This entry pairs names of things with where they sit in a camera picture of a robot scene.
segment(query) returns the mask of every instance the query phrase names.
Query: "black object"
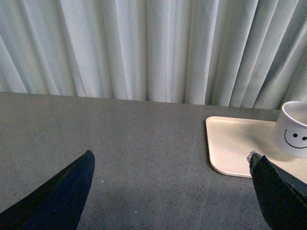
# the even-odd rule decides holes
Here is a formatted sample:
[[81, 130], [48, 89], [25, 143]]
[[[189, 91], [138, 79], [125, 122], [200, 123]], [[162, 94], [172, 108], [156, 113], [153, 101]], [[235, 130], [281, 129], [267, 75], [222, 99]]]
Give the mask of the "black object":
[[273, 230], [307, 230], [307, 184], [265, 156], [249, 163], [262, 215]]
[[78, 227], [95, 168], [94, 154], [85, 154], [30, 195], [0, 214], [4, 230], [75, 230]]

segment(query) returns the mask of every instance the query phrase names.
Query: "gray countertop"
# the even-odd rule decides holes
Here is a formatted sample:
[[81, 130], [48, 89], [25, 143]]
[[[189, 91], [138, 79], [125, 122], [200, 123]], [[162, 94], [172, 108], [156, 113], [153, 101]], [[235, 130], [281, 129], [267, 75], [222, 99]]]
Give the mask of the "gray countertop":
[[95, 154], [79, 230], [266, 230], [251, 179], [217, 173], [204, 121], [278, 110], [0, 93], [0, 212]]

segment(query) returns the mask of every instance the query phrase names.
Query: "smiley face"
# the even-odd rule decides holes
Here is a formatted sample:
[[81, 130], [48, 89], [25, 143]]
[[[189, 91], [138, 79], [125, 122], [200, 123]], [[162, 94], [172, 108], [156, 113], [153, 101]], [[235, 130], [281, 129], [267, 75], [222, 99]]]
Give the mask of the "smiley face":
[[284, 140], [293, 148], [304, 149], [307, 148], [307, 137], [299, 136], [297, 133], [287, 133], [287, 130], [284, 131]]

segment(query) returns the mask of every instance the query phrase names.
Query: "speckled countertop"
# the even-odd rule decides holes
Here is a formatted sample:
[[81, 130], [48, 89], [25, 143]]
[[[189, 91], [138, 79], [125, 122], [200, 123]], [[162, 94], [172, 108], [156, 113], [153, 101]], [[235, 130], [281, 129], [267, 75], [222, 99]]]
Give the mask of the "speckled countertop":
[[0, 93], [0, 212], [95, 154], [79, 230], [266, 230], [251, 179], [210, 166], [204, 121], [279, 111]]

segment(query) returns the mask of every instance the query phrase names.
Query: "cup rim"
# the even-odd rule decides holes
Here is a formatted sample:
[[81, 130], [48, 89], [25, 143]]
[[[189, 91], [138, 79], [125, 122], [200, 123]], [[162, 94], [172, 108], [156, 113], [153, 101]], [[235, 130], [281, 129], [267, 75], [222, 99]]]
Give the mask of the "cup rim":
[[297, 124], [300, 124], [300, 125], [302, 125], [302, 126], [304, 126], [304, 127], [307, 128], [307, 125], [306, 125], [306, 124], [304, 124], [304, 123], [302, 123], [302, 122], [299, 122], [299, 121], [295, 120], [294, 118], [292, 118], [292, 117], [284, 110], [284, 107], [285, 107], [286, 105], [288, 105], [288, 104], [305, 104], [306, 107], [307, 107], [307, 103], [306, 103], [306, 102], [300, 102], [300, 101], [289, 101], [289, 102], [286, 102], [286, 103], [284, 103], [284, 104], [282, 105], [282, 111], [283, 111], [283, 113], [284, 113], [290, 120], [292, 120], [293, 122], [295, 122], [295, 123], [297, 123]]

